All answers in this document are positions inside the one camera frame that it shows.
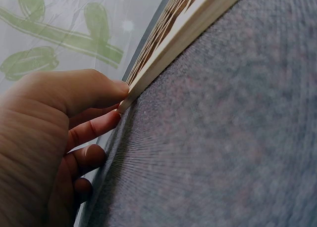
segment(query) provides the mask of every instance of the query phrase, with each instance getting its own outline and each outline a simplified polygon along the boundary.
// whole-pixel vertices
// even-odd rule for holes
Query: wooden board
[[[123,113],[145,88],[209,25],[237,0],[170,0],[153,28],[131,73]]]

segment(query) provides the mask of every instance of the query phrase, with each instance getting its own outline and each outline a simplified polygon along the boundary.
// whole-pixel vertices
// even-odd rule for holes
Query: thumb
[[[35,100],[72,117],[88,108],[105,108],[124,100],[129,88],[93,69],[36,72],[23,77],[8,94]]]

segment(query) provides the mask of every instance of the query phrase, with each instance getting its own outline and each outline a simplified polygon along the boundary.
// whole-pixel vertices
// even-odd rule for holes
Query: green leaf pattern
[[[42,23],[45,18],[44,0],[18,0],[24,18],[0,7],[0,20],[14,29],[35,38],[94,57],[117,68],[123,51],[108,43],[110,31],[106,9],[92,2],[84,10],[89,35],[68,31]],[[0,71],[10,81],[17,81],[33,71],[50,71],[59,65],[54,49],[49,46],[35,47],[9,56]]]

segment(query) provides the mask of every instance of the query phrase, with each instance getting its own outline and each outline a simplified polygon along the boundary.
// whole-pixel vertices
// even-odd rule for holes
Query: patterned fabric
[[[315,227],[316,132],[317,0],[240,0],[126,112],[81,224]]]

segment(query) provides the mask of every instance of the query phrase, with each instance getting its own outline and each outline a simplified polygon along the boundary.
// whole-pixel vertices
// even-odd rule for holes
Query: brown illustration
[[[194,2],[195,0],[170,0],[168,2],[129,75],[127,80],[128,85],[132,84],[154,51],[170,33],[181,12],[186,12]]]

